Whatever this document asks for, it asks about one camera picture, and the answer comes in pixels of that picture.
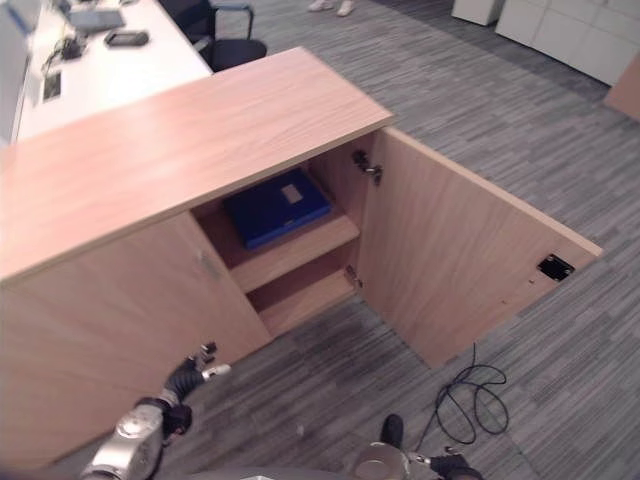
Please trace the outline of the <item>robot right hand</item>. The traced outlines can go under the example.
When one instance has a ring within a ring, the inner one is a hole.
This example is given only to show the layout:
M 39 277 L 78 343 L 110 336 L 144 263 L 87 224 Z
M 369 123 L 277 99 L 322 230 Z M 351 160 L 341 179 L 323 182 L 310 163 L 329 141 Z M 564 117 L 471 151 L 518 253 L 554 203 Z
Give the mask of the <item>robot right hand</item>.
M 446 447 L 442 455 L 430 458 L 430 468 L 439 479 L 483 480 L 483 475 L 471 467 L 466 458 L 456 449 Z

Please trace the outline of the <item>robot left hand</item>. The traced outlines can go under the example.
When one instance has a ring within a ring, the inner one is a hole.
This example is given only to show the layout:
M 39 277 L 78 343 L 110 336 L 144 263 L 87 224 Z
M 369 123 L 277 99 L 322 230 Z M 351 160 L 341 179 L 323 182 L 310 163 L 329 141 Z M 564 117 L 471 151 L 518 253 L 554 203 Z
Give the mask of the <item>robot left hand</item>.
M 181 403 L 194 390 L 209 382 L 216 376 L 231 372 L 229 364 L 214 365 L 217 345 L 215 342 L 202 344 L 199 350 L 174 369 L 167 378 L 164 389 L 171 392 L 178 403 Z

